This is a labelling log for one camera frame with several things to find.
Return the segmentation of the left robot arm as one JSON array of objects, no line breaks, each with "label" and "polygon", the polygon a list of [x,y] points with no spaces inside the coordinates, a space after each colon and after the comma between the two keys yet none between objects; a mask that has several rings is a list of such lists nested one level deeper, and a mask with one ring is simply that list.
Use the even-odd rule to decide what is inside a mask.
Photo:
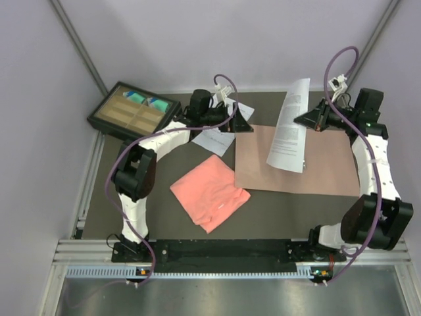
[{"label": "left robot arm", "polygon": [[148,242],[147,198],[153,191],[160,159],[190,142],[204,130],[252,132],[237,100],[226,102],[224,90],[213,97],[207,90],[195,90],[186,109],[168,110],[171,119],[148,136],[123,143],[107,177],[120,199],[123,229],[113,251],[115,262],[138,262],[155,253]]}]

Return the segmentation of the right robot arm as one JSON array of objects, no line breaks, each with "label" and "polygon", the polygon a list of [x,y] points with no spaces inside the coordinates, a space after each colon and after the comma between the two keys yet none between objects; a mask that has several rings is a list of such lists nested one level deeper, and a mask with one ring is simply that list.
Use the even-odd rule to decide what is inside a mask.
[{"label": "right robot arm", "polygon": [[392,250],[412,219],[414,209],[404,202],[391,176],[387,157],[389,134],[379,123],[384,93],[363,88],[354,106],[333,110],[325,99],[295,122],[317,132],[329,127],[344,130],[357,164],[360,196],[344,214],[340,223],[317,226],[310,230],[308,255],[317,261],[332,249],[358,247]]}]

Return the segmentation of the white text document sheet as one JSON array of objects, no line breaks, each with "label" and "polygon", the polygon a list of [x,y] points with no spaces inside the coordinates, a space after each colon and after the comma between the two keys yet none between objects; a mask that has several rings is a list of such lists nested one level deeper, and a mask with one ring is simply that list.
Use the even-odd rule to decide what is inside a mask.
[{"label": "white text document sheet", "polygon": [[266,163],[289,172],[302,173],[307,128],[293,119],[308,111],[310,79],[295,81],[287,91],[280,109],[275,134]]}]

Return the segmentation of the beige paper folder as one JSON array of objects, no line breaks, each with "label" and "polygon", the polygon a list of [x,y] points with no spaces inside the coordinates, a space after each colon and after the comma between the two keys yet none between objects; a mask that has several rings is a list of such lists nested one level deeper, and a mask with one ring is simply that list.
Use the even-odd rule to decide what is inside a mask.
[{"label": "beige paper folder", "polygon": [[[255,125],[235,144],[235,185],[293,194],[359,195],[359,180],[344,132]],[[282,132],[288,139],[281,140]]]}]

